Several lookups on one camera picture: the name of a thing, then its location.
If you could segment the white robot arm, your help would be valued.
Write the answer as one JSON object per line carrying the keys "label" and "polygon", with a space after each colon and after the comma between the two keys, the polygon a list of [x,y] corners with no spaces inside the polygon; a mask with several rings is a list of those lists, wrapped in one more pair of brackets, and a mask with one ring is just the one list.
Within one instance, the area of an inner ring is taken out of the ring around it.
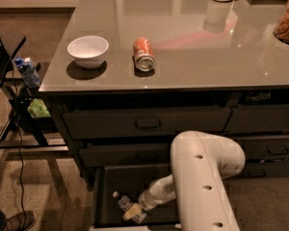
{"label": "white robot arm", "polygon": [[182,231],[240,231],[223,179],[239,174],[245,161],[232,139],[182,132],[171,143],[171,175],[153,181],[123,218],[174,199]]}

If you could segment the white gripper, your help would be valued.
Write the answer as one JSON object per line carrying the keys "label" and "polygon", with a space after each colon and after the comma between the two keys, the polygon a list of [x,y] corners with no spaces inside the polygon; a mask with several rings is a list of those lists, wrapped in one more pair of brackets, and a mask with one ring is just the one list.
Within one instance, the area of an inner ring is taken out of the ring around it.
{"label": "white gripper", "polygon": [[122,216],[124,220],[134,218],[142,220],[142,210],[152,210],[158,205],[176,199],[175,185],[172,178],[159,178],[150,183],[139,196],[138,203],[133,204]]}

